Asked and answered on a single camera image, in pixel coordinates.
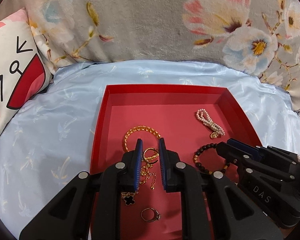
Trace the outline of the red shallow tray box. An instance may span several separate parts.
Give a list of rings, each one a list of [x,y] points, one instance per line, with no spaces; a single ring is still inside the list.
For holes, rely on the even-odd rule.
[[[123,136],[134,126],[156,129],[167,149],[181,161],[192,164],[194,152],[212,142],[210,130],[196,119],[205,109],[225,131],[221,141],[237,139],[259,146],[260,139],[239,103],[226,88],[186,85],[108,85],[104,92],[95,129],[90,172],[104,171],[121,160]],[[133,150],[142,139],[144,148],[157,147],[151,134],[129,137]],[[166,193],[161,178],[155,188],[140,187],[133,205],[121,205],[122,239],[181,239],[181,198]]]

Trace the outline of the light blue satin sheet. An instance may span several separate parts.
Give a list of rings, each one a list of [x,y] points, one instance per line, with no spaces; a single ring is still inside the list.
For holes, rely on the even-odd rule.
[[[300,154],[300,116],[290,96],[213,63],[127,61],[59,69],[47,91],[29,100],[0,136],[0,219],[14,237],[78,172],[90,167],[107,85],[225,87],[264,146]]]

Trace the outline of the gold twisted bangle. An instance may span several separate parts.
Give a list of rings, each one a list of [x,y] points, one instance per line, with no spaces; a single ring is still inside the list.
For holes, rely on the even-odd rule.
[[[130,128],[125,135],[123,136],[123,141],[122,141],[122,147],[123,150],[125,152],[128,152],[128,139],[131,135],[136,134],[136,133],[147,133],[147,134],[151,134],[153,137],[155,137],[156,139],[160,139],[161,138],[161,134],[154,128],[149,127],[149,126],[145,126],[145,125],[139,125],[139,126],[134,126],[132,128]]]

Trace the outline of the grey floral blanket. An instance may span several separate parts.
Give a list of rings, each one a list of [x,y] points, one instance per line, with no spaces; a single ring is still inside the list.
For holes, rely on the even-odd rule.
[[[300,112],[300,0],[2,0],[25,8],[51,72],[80,61],[210,61],[287,91]]]

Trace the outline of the white pink bunny pillow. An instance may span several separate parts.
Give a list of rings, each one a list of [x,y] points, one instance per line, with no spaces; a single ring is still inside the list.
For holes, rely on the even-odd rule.
[[[17,111],[44,88],[43,64],[24,8],[0,21],[0,135]]]

